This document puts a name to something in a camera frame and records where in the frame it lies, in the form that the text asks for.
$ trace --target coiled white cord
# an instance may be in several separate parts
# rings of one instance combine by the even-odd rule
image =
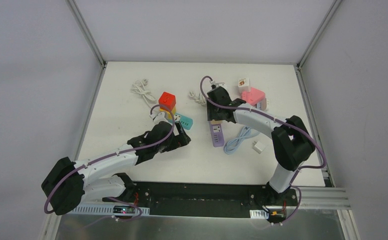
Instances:
[[[207,103],[206,98],[201,93],[199,93],[198,96],[197,96],[195,94],[195,92],[189,91],[188,96],[189,96],[190,99],[194,100],[196,103],[199,103],[201,105],[206,105],[206,103]]]
[[[142,79],[142,80],[136,80],[132,84],[132,88],[130,89],[130,92],[139,94],[144,99],[147,106],[150,108],[150,104],[156,104],[157,99],[151,94],[150,91],[145,89],[145,86],[148,84],[148,79]]]

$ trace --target white table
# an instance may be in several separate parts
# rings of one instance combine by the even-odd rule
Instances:
[[[265,92],[270,100],[269,112],[283,117],[301,117],[309,130],[294,67],[291,65],[109,62],[88,125],[79,159],[97,156],[115,149],[132,137],[153,127],[149,109],[141,96],[131,93],[135,80],[148,79],[147,88],[158,99],[163,92],[176,96],[176,109],[193,119],[187,131],[191,142],[177,150],[157,154],[152,160],[121,169],[134,181],[266,184],[277,161],[271,139],[260,134],[245,140],[236,153],[227,155],[222,147],[213,147],[206,107],[188,98],[189,90],[199,93],[200,80],[211,76],[229,86],[231,98],[239,96],[237,81],[250,78],[254,88]],[[204,82],[205,91],[210,89]],[[237,136],[240,124],[222,124],[225,141]],[[260,140],[266,149],[258,154],[252,142]],[[319,165],[316,152],[305,165]],[[324,186],[322,172],[304,169],[294,182],[299,186]]]

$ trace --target white wall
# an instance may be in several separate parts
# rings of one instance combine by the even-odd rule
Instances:
[[[107,61],[297,63],[332,0],[78,0]]]
[[[65,1],[0,1],[0,239],[36,239],[41,183],[75,154],[100,65]]]
[[[344,1],[303,78],[362,239],[388,239],[388,1]]]

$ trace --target red cube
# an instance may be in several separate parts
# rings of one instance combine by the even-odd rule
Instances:
[[[158,104],[166,106],[171,111],[176,105],[176,97],[168,92],[163,92],[160,99],[158,99]]]

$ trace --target blue wire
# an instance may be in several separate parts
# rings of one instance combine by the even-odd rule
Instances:
[[[259,133],[260,132],[251,134],[251,128],[249,126],[244,126],[242,127],[241,131],[239,131],[239,134],[236,138],[226,142],[225,146],[223,147],[223,151],[228,155],[233,154],[241,145],[242,141],[253,138],[259,135]]]

